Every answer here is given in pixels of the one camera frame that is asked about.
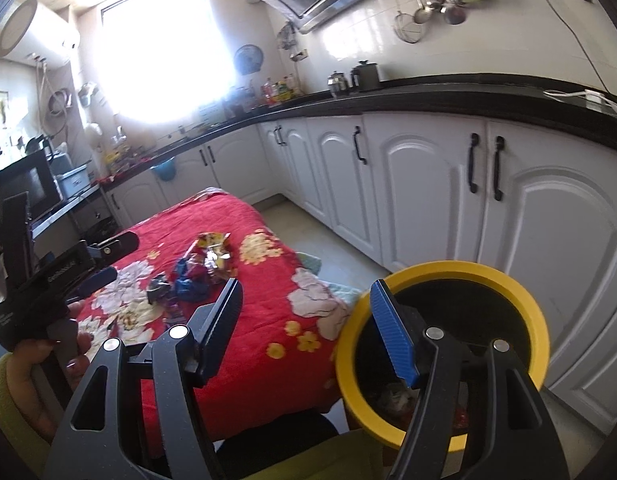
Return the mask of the blue wall fan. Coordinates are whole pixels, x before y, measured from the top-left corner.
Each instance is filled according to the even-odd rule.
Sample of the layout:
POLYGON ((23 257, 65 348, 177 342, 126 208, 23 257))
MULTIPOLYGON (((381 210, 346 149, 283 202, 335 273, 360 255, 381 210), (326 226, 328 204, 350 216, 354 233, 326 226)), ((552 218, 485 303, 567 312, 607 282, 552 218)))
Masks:
POLYGON ((244 44, 234 54, 235 69, 242 76, 258 73, 263 63, 264 52, 255 44, 244 44))

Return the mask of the black countertop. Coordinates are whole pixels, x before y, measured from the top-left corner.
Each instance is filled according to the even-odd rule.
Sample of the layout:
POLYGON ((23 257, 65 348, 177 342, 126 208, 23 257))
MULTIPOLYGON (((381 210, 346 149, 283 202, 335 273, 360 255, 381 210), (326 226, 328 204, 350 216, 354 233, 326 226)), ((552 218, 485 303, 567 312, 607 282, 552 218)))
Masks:
POLYGON ((371 112, 426 112, 522 122, 582 138, 617 152, 617 115, 591 110, 581 101, 551 98, 548 91, 579 92, 581 84, 537 76, 459 74, 389 80, 382 88, 335 99, 327 91, 228 120, 218 127, 138 162, 100 182, 110 192, 127 180, 198 145, 235 130, 298 117, 360 115, 371 112))

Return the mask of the yellow rimmed trash bin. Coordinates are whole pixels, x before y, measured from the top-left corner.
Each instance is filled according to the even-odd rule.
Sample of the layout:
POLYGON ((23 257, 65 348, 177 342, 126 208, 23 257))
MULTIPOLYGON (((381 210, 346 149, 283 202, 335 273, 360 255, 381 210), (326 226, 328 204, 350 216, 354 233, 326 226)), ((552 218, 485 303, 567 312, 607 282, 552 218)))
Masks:
MULTIPOLYGON (((525 364, 537 388, 543 386, 551 341, 533 296, 505 273, 466 261, 417 264, 385 278, 399 304, 418 310, 428 326, 482 349, 504 339, 525 364)), ((371 314, 368 292, 357 300, 340 334, 336 370, 351 419, 371 437, 396 450, 405 438, 397 422, 383 417, 374 402, 397 381, 371 314)))

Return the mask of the purple candy wrapper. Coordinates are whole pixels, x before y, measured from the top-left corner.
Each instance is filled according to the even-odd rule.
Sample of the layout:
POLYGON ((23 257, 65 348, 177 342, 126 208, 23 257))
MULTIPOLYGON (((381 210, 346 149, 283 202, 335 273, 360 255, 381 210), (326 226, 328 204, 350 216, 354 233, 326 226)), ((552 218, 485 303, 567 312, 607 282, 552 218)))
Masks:
POLYGON ((184 312, 182 312, 175 296, 174 288, 164 273, 152 278, 146 292, 149 304, 162 310, 163 322, 167 328, 186 323, 184 312))

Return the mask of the blue hanging bin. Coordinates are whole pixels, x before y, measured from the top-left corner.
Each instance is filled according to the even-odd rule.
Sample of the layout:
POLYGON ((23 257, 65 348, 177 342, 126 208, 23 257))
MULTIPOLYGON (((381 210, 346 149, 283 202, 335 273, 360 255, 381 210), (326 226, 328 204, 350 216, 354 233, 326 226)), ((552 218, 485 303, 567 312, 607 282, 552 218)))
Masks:
POLYGON ((162 182, 170 182, 176 178, 177 168, 175 158, 171 157, 150 168, 152 174, 162 182))

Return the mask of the red floral tablecloth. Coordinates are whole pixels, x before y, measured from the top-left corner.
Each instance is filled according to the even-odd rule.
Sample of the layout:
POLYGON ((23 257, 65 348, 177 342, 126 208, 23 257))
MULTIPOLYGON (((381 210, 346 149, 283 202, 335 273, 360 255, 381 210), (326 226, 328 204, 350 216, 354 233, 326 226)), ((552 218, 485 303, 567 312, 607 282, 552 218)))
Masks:
POLYGON ((336 353, 359 299, 324 281, 252 206, 206 190, 133 227, 139 245, 90 297, 80 329, 100 347, 188 330, 180 360, 206 432, 223 440, 336 402, 336 353))

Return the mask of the blue plastic bag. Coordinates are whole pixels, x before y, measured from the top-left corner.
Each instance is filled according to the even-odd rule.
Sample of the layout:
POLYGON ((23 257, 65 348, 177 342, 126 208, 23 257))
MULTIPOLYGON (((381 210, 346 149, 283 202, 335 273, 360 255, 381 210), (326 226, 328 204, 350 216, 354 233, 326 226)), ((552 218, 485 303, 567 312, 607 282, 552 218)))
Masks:
POLYGON ((210 295, 208 272, 202 264, 179 258, 170 275, 172 294, 179 301, 201 304, 210 295))

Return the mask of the condiment bottles group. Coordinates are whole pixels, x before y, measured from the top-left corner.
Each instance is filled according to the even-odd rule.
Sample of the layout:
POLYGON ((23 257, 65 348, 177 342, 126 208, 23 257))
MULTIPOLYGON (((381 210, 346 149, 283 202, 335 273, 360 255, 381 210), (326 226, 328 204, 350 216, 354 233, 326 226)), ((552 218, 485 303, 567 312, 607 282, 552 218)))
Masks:
POLYGON ((261 85, 261 91, 264 102, 267 105, 281 104, 299 96, 291 76, 284 76, 284 78, 277 81, 268 78, 265 84, 261 85))

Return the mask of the white water heater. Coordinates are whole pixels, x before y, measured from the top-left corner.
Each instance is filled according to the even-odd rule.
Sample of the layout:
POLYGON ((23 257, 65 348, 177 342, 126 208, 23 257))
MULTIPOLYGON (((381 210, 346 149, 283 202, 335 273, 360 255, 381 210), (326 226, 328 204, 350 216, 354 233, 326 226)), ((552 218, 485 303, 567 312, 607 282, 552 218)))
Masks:
POLYGON ((25 0, 0 33, 0 58, 58 70, 70 62, 81 38, 78 30, 38 0, 25 0))

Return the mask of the black microwave oven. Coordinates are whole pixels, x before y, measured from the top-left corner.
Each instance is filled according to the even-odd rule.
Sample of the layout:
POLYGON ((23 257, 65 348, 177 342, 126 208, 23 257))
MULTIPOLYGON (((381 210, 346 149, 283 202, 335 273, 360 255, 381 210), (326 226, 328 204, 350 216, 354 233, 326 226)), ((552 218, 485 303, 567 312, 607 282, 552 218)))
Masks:
POLYGON ((2 224, 2 201, 11 196, 28 192, 31 217, 43 217, 62 203, 56 179, 43 151, 26 155, 0 169, 0 225, 2 224))

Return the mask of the dark round ladle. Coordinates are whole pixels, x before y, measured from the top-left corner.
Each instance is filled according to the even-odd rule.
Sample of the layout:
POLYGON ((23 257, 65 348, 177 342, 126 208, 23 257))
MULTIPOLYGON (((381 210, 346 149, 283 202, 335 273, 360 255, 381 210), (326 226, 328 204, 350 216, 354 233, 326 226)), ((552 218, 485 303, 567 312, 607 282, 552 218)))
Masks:
POLYGON ((465 10, 458 6, 456 0, 445 0, 441 13, 446 23, 450 25, 461 25, 467 20, 465 10))

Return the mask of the white lower cabinets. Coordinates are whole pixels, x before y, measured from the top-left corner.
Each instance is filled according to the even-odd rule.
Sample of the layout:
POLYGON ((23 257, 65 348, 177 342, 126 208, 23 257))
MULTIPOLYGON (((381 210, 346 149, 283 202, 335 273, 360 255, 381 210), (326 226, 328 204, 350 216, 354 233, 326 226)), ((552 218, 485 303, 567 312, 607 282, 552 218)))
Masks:
POLYGON ((280 194, 391 271, 493 266, 531 292, 551 336, 549 391, 617 422, 617 152, 512 122, 420 113, 263 122, 168 156, 108 192, 123 226, 216 185, 280 194))

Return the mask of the steel teapot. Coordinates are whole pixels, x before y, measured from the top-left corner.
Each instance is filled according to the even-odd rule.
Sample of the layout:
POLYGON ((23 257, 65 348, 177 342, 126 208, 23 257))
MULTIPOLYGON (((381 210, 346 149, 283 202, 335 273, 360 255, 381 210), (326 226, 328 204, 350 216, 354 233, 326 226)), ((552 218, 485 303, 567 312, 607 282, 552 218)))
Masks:
POLYGON ((330 94, 335 98, 347 96, 350 93, 350 85, 345 73, 334 70, 327 79, 327 86, 330 94))

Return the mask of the dark green enamel pot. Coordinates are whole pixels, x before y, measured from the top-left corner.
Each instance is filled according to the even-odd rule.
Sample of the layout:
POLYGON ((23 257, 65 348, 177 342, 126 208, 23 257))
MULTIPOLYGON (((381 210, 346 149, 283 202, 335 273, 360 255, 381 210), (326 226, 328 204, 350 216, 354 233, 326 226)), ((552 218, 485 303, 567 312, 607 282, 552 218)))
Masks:
POLYGON ((368 60, 360 60, 359 64, 351 69, 351 81, 353 88, 358 92, 375 91, 382 88, 377 64, 368 60))

